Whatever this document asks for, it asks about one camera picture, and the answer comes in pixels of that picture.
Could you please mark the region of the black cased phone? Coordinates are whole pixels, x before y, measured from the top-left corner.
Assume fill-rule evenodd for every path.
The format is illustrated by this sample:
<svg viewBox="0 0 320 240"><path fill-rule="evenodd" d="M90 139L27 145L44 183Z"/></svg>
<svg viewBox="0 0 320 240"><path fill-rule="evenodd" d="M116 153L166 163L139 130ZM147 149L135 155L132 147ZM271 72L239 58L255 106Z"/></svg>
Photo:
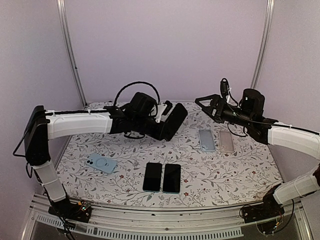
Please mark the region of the black cased phone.
<svg viewBox="0 0 320 240"><path fill-rule="evenodd" d="M182 103L177 103L165 120L160 132L160 139L170 141L188 115L188 111Z"/></svg>

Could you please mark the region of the light blue case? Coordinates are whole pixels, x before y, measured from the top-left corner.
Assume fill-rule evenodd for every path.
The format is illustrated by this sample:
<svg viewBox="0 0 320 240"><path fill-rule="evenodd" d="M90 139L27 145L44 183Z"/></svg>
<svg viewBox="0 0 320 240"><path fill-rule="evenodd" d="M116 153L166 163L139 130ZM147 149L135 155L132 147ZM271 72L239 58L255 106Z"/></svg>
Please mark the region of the light blue case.
<svg viewBox="0 0 320 240"><path fill-rule="evenodd" d="M200 129L198 131L200 148L205 153L216 151L215 141L210 129Z"/></svg>

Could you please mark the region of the white phone case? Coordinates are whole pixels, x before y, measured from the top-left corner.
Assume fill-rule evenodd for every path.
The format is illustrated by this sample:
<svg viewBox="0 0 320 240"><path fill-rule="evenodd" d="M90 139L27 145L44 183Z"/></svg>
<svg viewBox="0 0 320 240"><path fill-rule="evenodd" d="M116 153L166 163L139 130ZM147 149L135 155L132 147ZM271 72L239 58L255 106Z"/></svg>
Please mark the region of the white phone case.
<svg viewBox="0 0 320 240"><path fill-rule="evenodd" d="M228 131L219 132L219 144L220 150L224 153L232 153L235 150L232 134Z"/></svg>

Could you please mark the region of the bare phone dark screen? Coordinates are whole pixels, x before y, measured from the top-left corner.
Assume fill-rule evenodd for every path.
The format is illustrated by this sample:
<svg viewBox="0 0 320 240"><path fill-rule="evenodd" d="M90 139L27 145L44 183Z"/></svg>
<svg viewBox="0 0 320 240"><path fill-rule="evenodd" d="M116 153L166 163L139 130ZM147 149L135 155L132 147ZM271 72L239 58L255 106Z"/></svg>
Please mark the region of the bare phone dark screen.
<svg viewBox="0 0 320 240"><path fill-rule="evenodd" d="M146 192L159 192L162 176L161 163L148 162L146 164L142 189Z"/></svg>

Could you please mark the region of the phone with dark screen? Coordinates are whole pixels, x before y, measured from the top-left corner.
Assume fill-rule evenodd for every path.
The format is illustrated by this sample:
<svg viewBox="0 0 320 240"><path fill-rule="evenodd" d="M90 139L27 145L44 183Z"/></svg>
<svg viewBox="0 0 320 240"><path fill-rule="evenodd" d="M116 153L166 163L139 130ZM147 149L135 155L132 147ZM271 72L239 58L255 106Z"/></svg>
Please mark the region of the phone with dark screen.
<svg viewBox="0 0 320 240"><path fill-rule="evenodd" d="M164 193L178 194L181 189L181 166L179 164L166 164L164 168Z"/></svg>

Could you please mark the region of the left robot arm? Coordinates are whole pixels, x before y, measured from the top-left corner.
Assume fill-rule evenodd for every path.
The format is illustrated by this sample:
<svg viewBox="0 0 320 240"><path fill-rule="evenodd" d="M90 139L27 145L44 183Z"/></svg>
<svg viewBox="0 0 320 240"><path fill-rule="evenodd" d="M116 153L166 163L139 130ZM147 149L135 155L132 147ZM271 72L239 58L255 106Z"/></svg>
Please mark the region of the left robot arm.
<svg viewBox="0 0 320 240"><path fill-rule="evenodd" d="M12 154L26 159L51 204L63 217L70 217L75 211L74 205L51 161L49 140L78 134L136 132L169 141L175 134L171 125L174 111L170 101L161 103L142 92L137 92L129 103L121 107L113 104L95 110L54 111L38 105L33 109Z"/></svg>

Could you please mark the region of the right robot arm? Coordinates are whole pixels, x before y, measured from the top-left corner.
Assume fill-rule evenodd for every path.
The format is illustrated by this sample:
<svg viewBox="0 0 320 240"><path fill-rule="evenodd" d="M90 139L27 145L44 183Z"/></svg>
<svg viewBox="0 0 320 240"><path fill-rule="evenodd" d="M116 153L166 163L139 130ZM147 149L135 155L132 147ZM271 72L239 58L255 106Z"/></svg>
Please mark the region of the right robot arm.
<svg viewBox="0 0 320 240"><path fill-rule="evenodd" d="M225 122L242 126L256 142L281 146L307 154L316 160L320 158L320 134L284 124L278 120L263 117L265 97L257 90L246 88L240 106L227 102L227 93L213 94L195 99L201 110L218 124ZM320 167L297 178L274 186L263 197L258 213L269 218L282 205L292 199L305 197L320 189Z"/></svg>

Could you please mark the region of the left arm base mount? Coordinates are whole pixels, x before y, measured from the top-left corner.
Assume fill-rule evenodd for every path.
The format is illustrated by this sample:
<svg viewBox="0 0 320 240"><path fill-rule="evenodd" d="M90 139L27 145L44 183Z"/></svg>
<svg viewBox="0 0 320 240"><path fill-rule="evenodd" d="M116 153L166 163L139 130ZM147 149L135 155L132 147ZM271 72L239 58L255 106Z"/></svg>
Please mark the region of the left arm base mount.
<svg viewBox="0 0 320 240"><path fill-rule="evenodd" d="M51 201L48 213L62 219L88 223L91 218L92 207L88 202L72 203L66 198L57 202Z"/></svg>

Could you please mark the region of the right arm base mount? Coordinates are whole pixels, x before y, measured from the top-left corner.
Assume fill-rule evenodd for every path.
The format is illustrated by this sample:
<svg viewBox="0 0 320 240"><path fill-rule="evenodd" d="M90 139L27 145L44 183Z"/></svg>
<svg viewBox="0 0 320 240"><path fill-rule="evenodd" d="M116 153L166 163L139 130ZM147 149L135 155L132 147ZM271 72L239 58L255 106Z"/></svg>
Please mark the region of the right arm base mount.
<svg viewBox="0 0 320 240"><path fill-rule="evenodd" d="M266 203L245 204L239 210L239 216L245 223L256 223L258 231L267 236L273 235L283 222L285 210L280 206L269 206Z"/></svg>

